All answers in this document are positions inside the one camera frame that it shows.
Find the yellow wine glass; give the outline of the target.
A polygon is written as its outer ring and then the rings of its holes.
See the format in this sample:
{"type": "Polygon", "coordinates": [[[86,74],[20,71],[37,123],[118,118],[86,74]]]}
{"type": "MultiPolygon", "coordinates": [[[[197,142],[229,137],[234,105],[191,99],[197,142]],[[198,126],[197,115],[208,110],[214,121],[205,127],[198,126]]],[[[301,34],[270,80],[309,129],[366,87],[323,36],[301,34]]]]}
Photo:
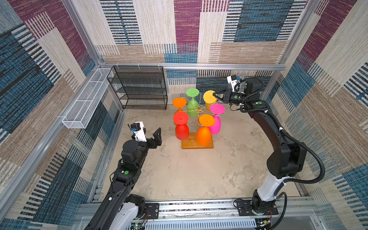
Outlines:
{"type": "Polygon", "coordinates": [[[210,112],[210,106],[217,103],[217,98],[213,95],[215,91],[208,90],[204,93],[203,99],[205,102],[205,108],[210,112]]]}

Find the pink wine glass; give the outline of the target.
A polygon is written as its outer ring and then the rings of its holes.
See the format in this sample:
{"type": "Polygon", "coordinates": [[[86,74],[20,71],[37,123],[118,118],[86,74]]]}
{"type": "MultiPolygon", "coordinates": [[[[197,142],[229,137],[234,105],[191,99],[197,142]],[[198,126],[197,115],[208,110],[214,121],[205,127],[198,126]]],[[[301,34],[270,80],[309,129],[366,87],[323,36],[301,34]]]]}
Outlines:
{"type": "Polygon", "coordinates": [[[213,135],[216,135],[220,132],[221,129],[221,119],[219,116],[225,113],[225,107],[222,104],[215,103],[210,106],[210,111],[213,114],[215,123],[214,125],[210,126],[209,129],[213,135]]]}

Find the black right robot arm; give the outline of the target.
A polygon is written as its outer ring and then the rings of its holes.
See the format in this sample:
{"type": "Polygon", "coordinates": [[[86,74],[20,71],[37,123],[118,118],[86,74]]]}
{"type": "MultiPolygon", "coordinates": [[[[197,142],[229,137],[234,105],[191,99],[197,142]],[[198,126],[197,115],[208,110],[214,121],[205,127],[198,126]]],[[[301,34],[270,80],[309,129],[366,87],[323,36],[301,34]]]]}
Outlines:
{"type": "Polygon", "coordinates": [[[272,116],[268,103],[260,99],[265,85],[261,79],[231,75],[227,81],[231,88],[213,93],[215,98],[229,105],[235,104],[239,111],[249,114],[269,138],[274,150],[266,162],[266,179],[249,202],[254,215],[263,215],[274,207],[277,194],[287,180],[302,170],[307,151],[283,133],[284,129],[272,116]]]}

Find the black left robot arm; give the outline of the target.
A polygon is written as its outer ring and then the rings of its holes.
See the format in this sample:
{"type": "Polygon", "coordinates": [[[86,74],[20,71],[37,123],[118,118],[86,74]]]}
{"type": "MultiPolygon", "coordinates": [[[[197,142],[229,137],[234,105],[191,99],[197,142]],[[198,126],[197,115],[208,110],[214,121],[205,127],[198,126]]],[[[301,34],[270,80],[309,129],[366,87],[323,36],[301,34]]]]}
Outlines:
{"type": "Polygon", "coordinates": [[[162,145],[162,129],[147,139],[146,129],[139,123],[130,126],[133,135],[123,144],[121,159],[112,173],[110,188],[98,210],[85,227],[86,230],[125,230],[138,218],[147,218],[145,198],[131,194],[138,181],[150,149],[162,145]]]}

